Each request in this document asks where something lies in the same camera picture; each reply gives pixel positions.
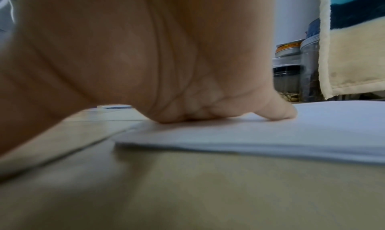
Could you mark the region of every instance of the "wall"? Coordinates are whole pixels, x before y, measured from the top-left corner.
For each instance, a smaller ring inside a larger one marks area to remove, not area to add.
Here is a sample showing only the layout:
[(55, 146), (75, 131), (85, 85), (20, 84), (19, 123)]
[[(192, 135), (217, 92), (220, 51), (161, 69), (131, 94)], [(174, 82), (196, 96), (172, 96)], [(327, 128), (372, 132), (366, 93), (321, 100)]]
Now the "wall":
[(320, 15), (320, 0), (276, 0), (274, 49), (305, 38), (308, 25)]

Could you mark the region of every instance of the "floor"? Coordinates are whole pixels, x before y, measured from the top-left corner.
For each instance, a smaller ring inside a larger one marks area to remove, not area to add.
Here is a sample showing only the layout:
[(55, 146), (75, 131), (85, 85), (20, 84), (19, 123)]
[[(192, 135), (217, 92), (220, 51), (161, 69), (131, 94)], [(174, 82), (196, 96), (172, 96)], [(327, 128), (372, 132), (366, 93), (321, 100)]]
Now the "floor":
[(383, 229), (385, 168), (115, 147), (83, 111), (0, 159), (0, 229)]

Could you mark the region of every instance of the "finger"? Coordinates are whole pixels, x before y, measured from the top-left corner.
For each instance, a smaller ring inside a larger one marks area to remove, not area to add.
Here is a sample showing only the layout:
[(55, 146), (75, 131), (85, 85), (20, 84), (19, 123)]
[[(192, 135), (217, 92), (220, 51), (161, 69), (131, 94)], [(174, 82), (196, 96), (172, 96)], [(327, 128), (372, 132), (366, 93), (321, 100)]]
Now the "finger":
[(272, 92), (269, 102), (254, 113), (270, 120), (283, 120), (295, 118), (297, 109), (282, 99), (277, 92)]

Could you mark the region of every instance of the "paper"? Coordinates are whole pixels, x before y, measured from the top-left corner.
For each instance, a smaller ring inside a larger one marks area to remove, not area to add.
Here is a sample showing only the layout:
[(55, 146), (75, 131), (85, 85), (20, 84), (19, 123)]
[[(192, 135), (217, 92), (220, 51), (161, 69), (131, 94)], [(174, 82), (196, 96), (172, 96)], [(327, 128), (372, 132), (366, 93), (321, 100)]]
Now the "paper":
[(246, 114), (179, 124), (145, 121), (114, 139), (124, 146), (385, 163), (385, 102), (295, 106), (294, 120), (271, 122)]

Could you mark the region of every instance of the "towel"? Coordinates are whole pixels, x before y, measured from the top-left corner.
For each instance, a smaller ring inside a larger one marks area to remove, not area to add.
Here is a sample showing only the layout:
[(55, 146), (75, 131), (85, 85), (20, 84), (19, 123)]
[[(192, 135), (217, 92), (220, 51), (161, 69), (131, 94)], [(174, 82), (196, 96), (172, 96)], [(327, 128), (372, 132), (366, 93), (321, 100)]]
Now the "towel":
[(385, 0), (321, 0), (320, 18), (324, 97), (385, 90)]

